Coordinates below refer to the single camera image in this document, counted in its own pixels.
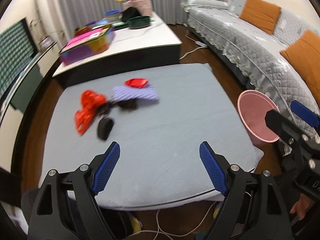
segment pink bucket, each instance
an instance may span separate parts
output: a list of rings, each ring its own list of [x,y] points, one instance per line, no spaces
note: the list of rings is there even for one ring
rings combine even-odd
[[[265,143],[273,143],[279,139],[271,131],[264,120],[269,110],[277,110],[275,103],[261,92],[246,90],[239,95],[238,112],[249,134],[252,144],[262,146]]]

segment blue gripper pad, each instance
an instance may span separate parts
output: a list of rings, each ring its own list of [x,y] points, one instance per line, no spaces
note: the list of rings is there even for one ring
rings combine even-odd
[[[202,163],[207,170],[215,190],[218,190],[222,195],[225,196],[228,192],[228,188],[226,185],[226,176],[223,170],[219,166],[216,159],[212,156],[209,148],[204,142],[200,144],[199,152]]]
[[[318,116],[311,112],[304,105],[300,104],[298,101],[293,101],[290,105],[291,111],[299,116],[303,121],[305,121],[311,127],[319,127],[320,123]]]
[[[120,145],[115,143],[115,145],[110,150],[109,154],[105,157],[100,167],[94,174],[93,186],[91,191],[98,195],[100,191],[103,191],[107,185],[107,182],[113,172],[116,163],[120,157]]]

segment lavender towel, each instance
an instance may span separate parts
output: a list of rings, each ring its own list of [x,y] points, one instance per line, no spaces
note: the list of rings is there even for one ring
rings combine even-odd
[[[147,85],[144,88],[132,88],[128,86],[116,86],[113,88],[113,101],[124,101],[134,98],[157,100],[159,99],[152,85]]]

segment human hand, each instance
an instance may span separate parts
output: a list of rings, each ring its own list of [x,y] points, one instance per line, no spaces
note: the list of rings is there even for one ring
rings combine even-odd
[[[290,214],[297,213],[299,220],[304,219],[311,203],[312,200],[301,193],[299,201],[293,205],[292,209],[290,210]]]

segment red toy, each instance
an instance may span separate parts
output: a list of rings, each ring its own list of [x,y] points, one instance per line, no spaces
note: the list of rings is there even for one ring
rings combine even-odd
[[[148,83],[149,83],[148,79],[145,79],[145,78],[133,78],[133,79],[127,80],[124,84],[129,86],[129,87],[133,87],[133,88],[143,88]]]
[[[86,90],[81,94],[80,102],[82,109],[76,112],[74,120],[77,132],[82,135],[89,128],[97,108],[107,103],[107,98],[92,90]]]

